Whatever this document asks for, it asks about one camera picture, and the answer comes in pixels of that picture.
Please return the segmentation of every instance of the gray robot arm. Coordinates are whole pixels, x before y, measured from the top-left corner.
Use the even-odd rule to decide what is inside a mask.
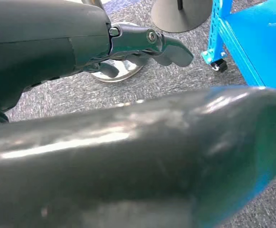
[[[22,92],[82,71],[118,72],[113,59],[187,66],[182,43],[151,28],[112,25],[102,9],[61,0],[0,0],[0,122]]]

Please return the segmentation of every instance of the round metal base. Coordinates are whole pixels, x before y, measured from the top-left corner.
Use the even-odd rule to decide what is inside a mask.
[[[130,23],[130,22],[119,22],[119,24],[122,24],[122,23],[138,26],[136,24]],[[137,73],[138,71],[139,71],[140,69],[141,69],[143,67],[143,66],[137,66],[136,64],[132,63],[129,60],[118,61],[118,60],[109,59],[109,60],[104,61],[104,62],[107,62],[107,63],[111,64],[111,65],[113,65],[114,67],[116,67],[119,70],[119,74],[116,77],[111,78],[111,77],[105,75],[102,72],[92,73],[92,75],[94,77],[95,77],[100,81],[103,81],[103,82],[119,82],[119,81],[126,80],[129,77],[132,77],[132,76],[135,75],[135,73]]]
[[[185,32],[205,22],[212,11],[212,0],[183,0],[178,10],[177,0],[157,0],[151,17],[158,28],[166,32]]]

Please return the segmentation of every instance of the caster wheel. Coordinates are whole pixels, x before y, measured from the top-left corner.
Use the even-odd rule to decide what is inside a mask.
[[[215,62],[211,63],[212,69],[219,71],[221,73],[228,69],[227,62],[223,59],[218,59]]]

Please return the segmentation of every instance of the metal pole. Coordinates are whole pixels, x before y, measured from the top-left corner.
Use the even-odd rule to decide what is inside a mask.
[[[178,10],[181,10],[183,8],[182,0],[177,0],[177,6],[178,7]]]

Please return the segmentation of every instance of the blue shelf frame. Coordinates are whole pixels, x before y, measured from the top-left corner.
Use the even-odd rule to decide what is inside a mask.
[[[232,28],[225,20],[231,14],[232,0],[213,0],[208,50],[202,53],[207,64],[227,57],[225,46],[231,53],[249,86],[265,86],[261,77],[241,47]]]
[[[207,64],[226,57],[229,50],[249,86],[276,88],[276,0],[267,0],[231,13],[232,0],[213,0]]]

